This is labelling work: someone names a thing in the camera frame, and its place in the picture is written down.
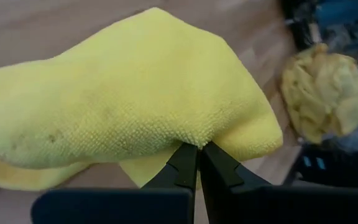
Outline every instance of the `yellow microfiber cloth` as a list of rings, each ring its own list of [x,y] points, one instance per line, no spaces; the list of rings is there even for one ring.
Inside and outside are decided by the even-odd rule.
[[[320,143],[326,133],[344,136],[358,127],[357,62],[329,54],[326,44],[290,59],[282,92],[295,129],[311,142]]]
[[[139,186],[182,142],[242,161],[282,144],[225,41],[153,8],[66,52],[0,68],[0,187],[41,190],[120,162]]]

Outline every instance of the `microfiber cloth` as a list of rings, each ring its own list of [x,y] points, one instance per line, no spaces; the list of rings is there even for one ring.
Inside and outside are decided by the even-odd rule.
[[[290,59],[282,92],[295,129],[313,143],[324,134],[345,136],[358,128],[357,62],[328,53],[326,44]]]
[[[141,187],[183,142],[210,141],[243,161],[282,133],[227,43],[161,9],[0,68],[0,187],[47,189],[103,162]]]

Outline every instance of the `black plastic part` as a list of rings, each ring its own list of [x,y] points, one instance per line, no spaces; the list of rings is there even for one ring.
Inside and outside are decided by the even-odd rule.
[[[186,187],[196,188],[198,148],[183,143],[168,160],[167,165],[143,188]]]
[[[211,161],[221,156],[214,157],[218,154],[210,151],[225,152],[210,146],[201,153],[200,170],[211,224],[358,223],[358,189],[274,186],[240,164],[235,170],[218,171],[220,165]],[[228,172],[240,177],[243,184],[226,185],[221,175]]]
[[[211,142],[201,151],[201,181],[210,224],[239,223],[246,210],[241,210],[237,196],[232,192],[252,190],[268,185],[240,162]]]
[[[303,3],[309,0],[281,0],[281,7],[286,19],[294,18],[294,11]]]
[[[358,152],[346,152],[334,141],[322,145],[304,145],[285,185],[296,180],[296,173],[305,182],[331,187],[358,188]]]
[[[42,195],[31,211],[34,224],[193,223],[187,189],[65,189]]]
[[[289,25],[295,46],[299,52],[309,49],[314,45],[313,39],[311,37],[309,23],[310,22],[306,19],[302,19],[301,21]]]

